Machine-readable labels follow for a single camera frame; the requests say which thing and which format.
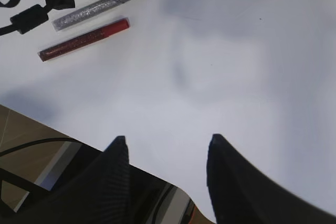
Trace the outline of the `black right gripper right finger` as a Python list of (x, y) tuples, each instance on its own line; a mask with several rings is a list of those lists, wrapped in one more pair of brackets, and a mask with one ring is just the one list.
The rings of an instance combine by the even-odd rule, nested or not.
[(207, 187), (217, 223), (335, 223), (265, 176), (220, 134), (208, 147)]

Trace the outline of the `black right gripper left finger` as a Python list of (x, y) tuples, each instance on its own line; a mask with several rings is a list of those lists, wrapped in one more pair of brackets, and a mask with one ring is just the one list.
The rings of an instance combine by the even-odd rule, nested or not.
[(129, 223), (130, 164), (124, 136), (116, 137), (79, 176), (16, 223)]

